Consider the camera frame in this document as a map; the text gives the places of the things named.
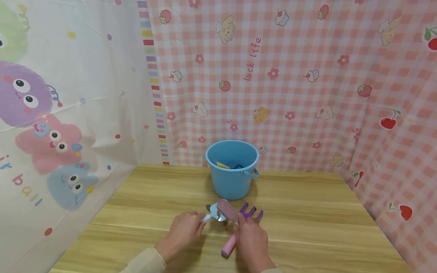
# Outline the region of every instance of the hand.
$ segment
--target hand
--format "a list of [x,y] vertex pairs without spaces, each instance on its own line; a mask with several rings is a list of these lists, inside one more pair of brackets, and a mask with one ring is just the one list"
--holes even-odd
[[184,212],[173,219],[167,236],[155,246],[166,264],[200,238],[207,223],[200,222],[205,215],[205,213],[198,214],[197,211],[192,211]]
[[267,269],[276,268],[269,257],[267,245],[269,239],[260,225],[252,218],[247,220],[238,214],[237,226],[237,248],[243,256],[251,273],[260,273]]

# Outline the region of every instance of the blue bucket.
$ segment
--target blue bucket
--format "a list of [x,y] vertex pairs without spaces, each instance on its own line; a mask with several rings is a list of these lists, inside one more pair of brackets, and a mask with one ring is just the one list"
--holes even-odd
[[[221,198],[236,200],[245,197],[252,179],[260,177],[255,168],[260,153],[247,142],[240,140],[216,142],[206,150],[205,157],[211,170],[212,185]],[[218,167],[217,162],[231,169]]]

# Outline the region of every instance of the pink gingham backdrop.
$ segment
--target pink gingham backdrop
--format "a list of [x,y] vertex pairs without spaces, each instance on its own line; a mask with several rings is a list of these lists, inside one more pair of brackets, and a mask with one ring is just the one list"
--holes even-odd
[[[424,40],[436,11],[436,0],[149,1],[172,164],[205,166],[207,147],[231,138],[267,149],[259,169],[338,173],[409,267],[436,272],[437,51]],[[230,15],[225,44],[216,25]]]

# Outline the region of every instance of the beige sleeve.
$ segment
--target beige sleeve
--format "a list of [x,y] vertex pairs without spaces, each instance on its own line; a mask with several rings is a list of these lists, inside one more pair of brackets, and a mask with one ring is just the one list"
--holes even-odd
[[154,247],[149,247],[135,258],[120,273],[163,273],[165,262]]
[[281,271],[279,268],[275,268],[275,269],[267,269],[267,270],[264,270],[264,271],[261,272],[261,273],[282,273],[282,271]]

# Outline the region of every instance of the bucket rim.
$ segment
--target bucket rim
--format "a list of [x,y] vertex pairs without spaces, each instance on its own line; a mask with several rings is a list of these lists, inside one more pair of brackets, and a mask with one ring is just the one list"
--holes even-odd
[[[252,147],[252,148],[255,150],[255,152],[257,153],[257,158],[255,158],[255,161],[254,161],[252,164],[250,164],[250,165],[247,166],[247,167],[241,168],[241,169],[225,169],[225,168],[219,167],[219,166],[217,166],[216,164],[212,163],[211,160],[209,160],[209,158],[208,158],[208,152],[209,152],[209,150],[210,150],[213,146],[215,146],[216,144],[222,143],[222,142],[240,142],[240,143],[247,144],[247,145],[249,145],[250,147]],[[252,144],[250,144],[250,143],[248,143],[248,142],[246,142],[246,141],[236,140],[236,139],[225,139],[225,140],[217,141],[217,142],[215,142],[214,144],[210,145],[210,146],[208,147],[208,149],[206,149],[206,152],[205,152],[205,158],[206,158],[206,161],[208,162],[208,165],[211,166],[211,167],[213,167],[213,168],[215,168],[215,169],[219,169],[219,170],[222,170],[222,171],[223,171],[223,170],[226,170],[226,171],[230,171],[230,172],[244,172],[244,171],[246,171],[246,170],[248,170],[248,169],[250,169],[250,168],[252,168],[252,167],[255,167],[255,165],[258,163],[258,161],[259,161],[259,159],[260,159],[260,152],[257,150],[257,148],[255,148],[255,146],[253,146]]]

